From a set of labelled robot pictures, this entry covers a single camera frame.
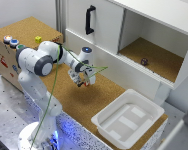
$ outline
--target cabinet door handle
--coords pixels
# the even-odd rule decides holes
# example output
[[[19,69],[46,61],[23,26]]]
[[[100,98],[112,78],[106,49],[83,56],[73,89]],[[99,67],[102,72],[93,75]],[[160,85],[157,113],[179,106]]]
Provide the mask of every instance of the cabinet door handle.
[[[86,11],[86,34],[91,34],[94,30],[90,27],[91,22],[91,11],[96,10],[95,6],[90,6]]]

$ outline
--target green wire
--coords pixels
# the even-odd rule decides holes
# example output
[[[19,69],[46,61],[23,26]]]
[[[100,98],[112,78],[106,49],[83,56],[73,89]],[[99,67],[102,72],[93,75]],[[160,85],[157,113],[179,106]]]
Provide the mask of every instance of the green wire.
[[[93,75],[89,76],[88,78],[91,78],[92,76],[96,75],[97,73],[99,73],[99,72],[101,72],[101,71],[103,71],[103,70],[105,70],[105,69],[108,68],[108,67],[94,67],[94,66],[89,66],[89,65],[87,65],[87,64],[85,64],[85,63],[79,61],[79,60],[70,52],[70,50],[68,50],[66,47],[64,47],[64,46],[62,46],[62,47],[63,47],[70,55],[72,55],[72,57],[73,57],[74,59],[76,59],[79,63],[83,64],[84,66],[87,66],[87,67],[90,67],[90,68],[95,68],[95,69],[101,69],[101,70],[97,71],[96,73],[94,73]]]
[[[52,92],[51,92],[51,95],[50,95],[50,99],[49,99],[49,101],[48,101],[47,109],[45,110],[45,114],[44,114],[44,116],[43,116],[43,118],[42,118],[42,120],[41,120],[41,123],[40,123],[39,127],[38,127],[38,130],[37,130],[37,132],[36,132],[36,135],[35,135],[35,137],[34,137],[34,140],[33,140],[33,142],[32,142],[32,145],[31,145],[30,150],[31,150],[32,147],[33,147],[33,144],[34,144],[34,142],[35,142],[35,139],[36,139],[36,137],[37,137],[37,135],[38,135],[38,132],[39,132],[39,130],[40,130],[40,128],[41,128],[41,125],[42,125],[42,123],[43,123],[43,121],[44,121],[44,119],[45,119],[45,116],[46,116],[46,114],[47,114],[48,108],[49,108],[49,106],[50,106],[50,102],[51,102],[51,99],[52,99],[52,95],[53,95],[53,92],[54,92],[54,87],[55,87],[56,79],[57,79],[59,52],[60,52],[60,46],[59,46],[59,49],[58,49],[58,52],[57,52],[58,55],[57,55],[56,74],[55,74],[55,79],[54,79],[54,84],[53,84],[53,87],[52,87]]]

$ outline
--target cork surface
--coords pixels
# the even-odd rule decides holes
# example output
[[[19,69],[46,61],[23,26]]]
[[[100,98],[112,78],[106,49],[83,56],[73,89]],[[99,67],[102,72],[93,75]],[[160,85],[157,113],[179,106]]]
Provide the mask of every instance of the cork surface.
[[[143,38],[137,39],[119,53],[139,64],[141,63],[142,58],[147,58],[148,64],[145,66],[146,68],[172,82],[175,82],[184,60],[182,57]]]
[[[56,65],[54,65],[52,72],[48,76],[41,78],[49,92],[51,92],[54,82],[55,66]],[[63,105],[63,110],[66,113],[111,146],[114,150],[117,150],[115,146],[99,134],[96,126],[91,122],[91,118],[125,92],[125,89],[100,74],[97,74],[96,83],[94,85],[88,87],[83,85],[79,88],[70,79],[68,75],[69,69],[70,68],[64,64],[59,66],[53,95],[59,99]],[[140,149],[166,119],[167,116],[163,115],[131,148],[131,150]]]
[[[39,46],[39,44],[35,42],[36,36],[42,37],[42,41],[52,41],[52,39],[62,36],[60,32],[47,26],[34,17],[29,17],[0,28],[0,41],[2,43],[3,38],[6,35],[11,35],[13,39],[18,39],[20,44],[33,49]]]

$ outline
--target cardboard box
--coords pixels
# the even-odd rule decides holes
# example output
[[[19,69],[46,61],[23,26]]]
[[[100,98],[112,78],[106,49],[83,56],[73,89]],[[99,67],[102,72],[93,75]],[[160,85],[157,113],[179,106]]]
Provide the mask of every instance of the cardboard box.
[[[36,36],[42,37],[42,41],[63,43],[63,35],[34,17],[0,28],[0,74],[22,91],[18,82],[21,70],[15,59],[16,49],[4,44],[3,38],[6,35],[11,35],[13,39],[19,40],[20,44],[35,50],[39,46],[39,43],[35,42]]]

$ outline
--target white plastic bin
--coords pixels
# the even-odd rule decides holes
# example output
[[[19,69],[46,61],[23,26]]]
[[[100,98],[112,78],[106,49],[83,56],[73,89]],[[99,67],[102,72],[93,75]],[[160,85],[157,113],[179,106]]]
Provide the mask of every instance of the white plastic bin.
[[[129,149],[163,113],[163,108],[129,89],[91,120],[99,133],[116,147]]]

